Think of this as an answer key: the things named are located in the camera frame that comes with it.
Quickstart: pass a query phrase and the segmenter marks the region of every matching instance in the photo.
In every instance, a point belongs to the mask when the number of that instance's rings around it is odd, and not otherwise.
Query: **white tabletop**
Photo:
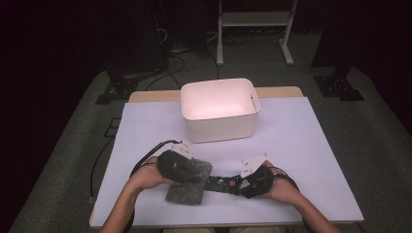
[[[269,154],[304,195],[331,221],[363,220],[361,210],[306,97],[260,99],[255,134],[246,139],[193,144],[192,155],[213,165],[212,176],[240,174],[243,158]],[[134,165],[158,143],[187,141],[180,102],[125,104],[114,149],[90,218],[100,227],[112,210]],[[165,146],[158,154],[168,150]],[[301,222],[289,205],[205,191],[202,204],[165,201],[168,184],[143,191],[135,227],[288,224]]]

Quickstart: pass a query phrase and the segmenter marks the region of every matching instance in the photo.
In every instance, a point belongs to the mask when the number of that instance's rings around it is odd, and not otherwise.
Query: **table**
[[[294,12],[297,0],[292,1],[291,10],[288,12],[237,12],[223,13],[222,0],[219,1],[219,21],[218,21],[218,45],[217,45],[217,64],[223,65],[223,28],[229,26],[286,26],[283,39],[279,44],[284,54],[286,63],[293,65],[293,59],[288,48],[288,39],[291,34]]]
[[[262,108],[257,132],[252,137],[193,144],[193,156],[212,163],[212,176],[233,176],[239,173],[242,158],[269,152],[269,160],[285,169],[300,190],[331,221],[363,220],[316,116],[300,89],[257,87],[257,95]],[[135,92],[130,96],[90,218],[91,227],[101,227],[140,157],[159,142],[185,139],[179,98],[179,91],[173,90]],[[273,122],[277,125],[271,130],[267,125],[273,125]],[[167,189],[167,185],[160,185],[139,195],[134,227],[285,225],[301,222],[293,207],[261,197],[246,199],[205,191],[201,205],[185,206],[166,202]]]

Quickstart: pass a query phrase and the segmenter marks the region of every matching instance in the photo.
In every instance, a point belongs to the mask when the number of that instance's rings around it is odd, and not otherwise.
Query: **gray carpet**
[[[412,229],[412,139],[377,93],[372,81],[353,68],[348,76],[364,101],[342,102],[324,98],[314,75],[330,74],[332,68],[310,69],[319,34],[292,34],[289,47],[295,64],[287,66],[277,39],[281,35],[258,36],[242,47],[224,47],[224,66],[219,78],[243,77],[255,86],[295,85],[307,96],[326,134],[339,165],[364,215],[361,226],[371,232],[410,232]],[[208,48],[216,55],[215,46]],[[185,68],[177,73],[180,84],[214,80],[217,67],[206,52],[180,55]],[[169,68],[181,61],[170,59]],[[144,90],[155,78],[140,82]],[[103,137],[112,117],[121,117],[125,101],[95,105],[109,81],[98,75],[60,137],[51,158],[21,210],[12,232],[95,232],[88,220],[89,176],[97,154],[109,141]],[[177,89],[164,78],[150,89]],[[113,142],[104,150],[94,173],[94,193],[110,157]],[[362,232],[355,224],[338,225],[343,232]],[[156,232],[156,230],[134,230]],[[296,226],[294,232],[305,232]]]

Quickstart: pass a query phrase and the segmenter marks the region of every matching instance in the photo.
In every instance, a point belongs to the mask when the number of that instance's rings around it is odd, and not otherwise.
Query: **storage bin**
[[[182,87],[181,102],[193,143],[246,138],[255,132],[260,103],[247,79],[188,83]]]

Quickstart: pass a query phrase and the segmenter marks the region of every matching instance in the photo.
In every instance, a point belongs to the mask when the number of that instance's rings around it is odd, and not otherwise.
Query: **dark background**
[[[133,41],[130,27],[139,20],[150,23],[147,19],[150,12],[133,1],[106,1],[107,4],[116,2],[120,4],[118,7],[81,0],[0,3],[1,101],[2,106],[6,106],[0,165],[1,232],[8,231],[13,224],[88,85],[105,70],[107,63],[128,63],[149,70],[161,66],[158,48],[141,50],[141,43],[150,44],[151,40],[140,38],[136,44],[129,40],[131,37]],[[151,8],[153,2],[158,4],[157,1],[137,2],[151,3]],[[204,12],[198,14],[206,16],[208,30],[216,30],[217,1],[173,2],[182,6],[174,6],[176,14],[186,12],[190,5],[193,9],[199,4],[205,5]],[[127,20],[126,16],[133,13],[120,13],[121,4],[134,6],[136,15]],[[223,5],[226,11],[288,7],[288,1],[265,0],[227,0]],[[374,81],[409,132],[412,128],[412,100],[408,92],[412,87],[411,64],[407,56],[411,54],[412,41],[408,31],[410,10],[406,1],[301,0],[292,28],[294,32],[323,30],[313,66],[335,66],[349,59]],[[152,13],[160,14],[158,9]],[[163,14],[166,16],[157,15],[152,23],[166,23],[171,28],[179,20],[182,23],[177,15]],[[193,25],[185,26],[191,30]],[[140,29],[134,31],[137,33],[134,38],[141,35]],[[154,32],[145,30],[155,37]],[[130,50],[141,52],[140,56],[133,57]],[[153,51],[156,55],[150,56],[152,62],[143,65],[142,57]]]

